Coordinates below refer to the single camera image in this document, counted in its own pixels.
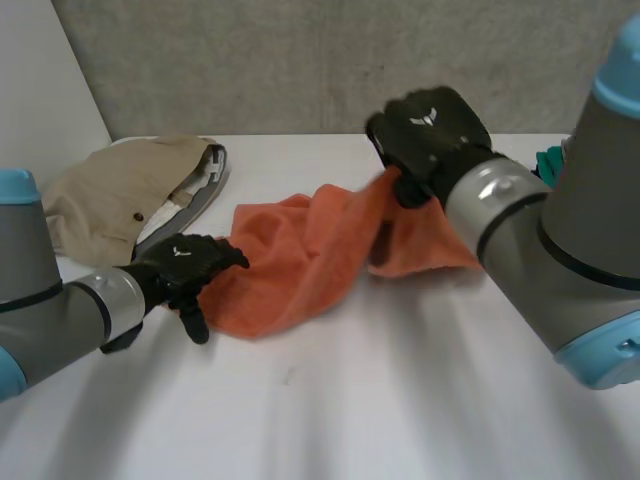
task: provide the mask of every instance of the white wall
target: white wall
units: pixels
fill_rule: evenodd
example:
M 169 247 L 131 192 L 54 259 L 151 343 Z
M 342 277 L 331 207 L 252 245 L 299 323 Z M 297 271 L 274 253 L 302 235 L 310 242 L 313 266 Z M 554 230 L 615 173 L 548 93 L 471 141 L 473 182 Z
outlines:
M 0 168 L 44 185 L 110 143 L 49 0 L 0 0 Z

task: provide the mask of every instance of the towel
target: towel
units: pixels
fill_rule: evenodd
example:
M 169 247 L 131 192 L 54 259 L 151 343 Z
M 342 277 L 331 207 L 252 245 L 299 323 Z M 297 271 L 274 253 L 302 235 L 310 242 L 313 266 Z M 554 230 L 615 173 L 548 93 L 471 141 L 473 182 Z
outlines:
M 218 275 L 198 300 L 210 327 L 242 338 L 274 334 L 340 302 L 363 265 L 383 277 L 440 267 L 480 268 L 440 203 L 406 210 L 391 167 L 362 191 L 333 185 L 313 197 L 236 208 L 230 243 L 251 268 Z

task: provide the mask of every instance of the teal cloth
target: teal cloth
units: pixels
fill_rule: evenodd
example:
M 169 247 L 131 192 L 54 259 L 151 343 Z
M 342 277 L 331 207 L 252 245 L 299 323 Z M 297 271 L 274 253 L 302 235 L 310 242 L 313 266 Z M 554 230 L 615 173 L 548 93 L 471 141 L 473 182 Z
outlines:
M 536 153 L 540 178 L 549 187 L 555 188 L 564 167 L 562 147 L 551 147 L 546 152 Z

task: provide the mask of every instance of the white table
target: white table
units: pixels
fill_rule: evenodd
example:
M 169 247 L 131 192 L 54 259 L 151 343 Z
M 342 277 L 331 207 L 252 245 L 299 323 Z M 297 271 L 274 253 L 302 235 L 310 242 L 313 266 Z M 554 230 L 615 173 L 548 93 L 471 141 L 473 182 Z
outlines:
M 496 135 L 532 163 L 559 135 Z M 363 136 L 218 137 L 232 174 L 190 229 L 238 203 L 381 169 Z M 86 270 L 60 261 L 66 280 Z M 0 478 L 638 479 L 640 385 L 591 392 L 486 277 L 362 275 L 320 318 L 257 342 L 192 345 L 161 310 L 125 353 L 95 353 L 0 408 Z

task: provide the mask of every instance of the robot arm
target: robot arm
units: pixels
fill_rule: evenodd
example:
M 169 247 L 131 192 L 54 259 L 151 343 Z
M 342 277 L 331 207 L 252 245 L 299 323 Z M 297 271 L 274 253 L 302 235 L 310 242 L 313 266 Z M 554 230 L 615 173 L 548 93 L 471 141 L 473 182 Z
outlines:
M 551 192 L 491 149 L 445 87 L 389 102 L 367 123 L 398 201 L 435 196 L 456 232 L 582 384 L 640 379 L 640 16 L 600 69 Z
M 30 173 L 0 170 L 0 401 L 84 355 L 127 348 L 142 319 L 166 304 L 205 343 L 197 304 L 204 285 L 231 265 L 249 266 L 226 240 L 174 235 L 131 265 L 64 284 Z

